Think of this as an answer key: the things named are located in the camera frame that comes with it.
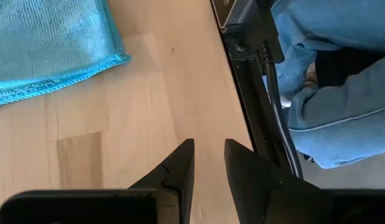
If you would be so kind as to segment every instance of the blue jeans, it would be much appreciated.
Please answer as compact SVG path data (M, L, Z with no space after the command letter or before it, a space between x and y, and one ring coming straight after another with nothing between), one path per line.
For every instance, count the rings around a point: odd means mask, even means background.
M293 95L288 126L299 151L325 169L385 153L385 58L343 86L303 88L317 50L385 52L385 0L276 0L285 61L280 94Z

